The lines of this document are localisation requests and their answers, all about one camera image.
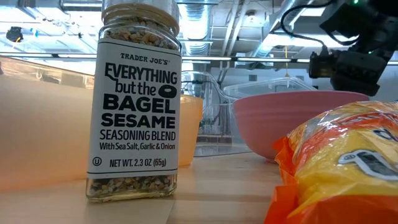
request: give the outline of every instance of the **everything but the bagel seasoning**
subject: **everything but the bagel seasoning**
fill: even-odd
[[[162,197],[177,187],[181,86],[174,0],[104,0],[86,195]]]

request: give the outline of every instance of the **wooden table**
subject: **wooden table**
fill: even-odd
[[[278,166],[253,153],[203,157],[178,170],[173,197],[88,203],[81,180],[1,193],[0,223],[262,223],[280,183]]]

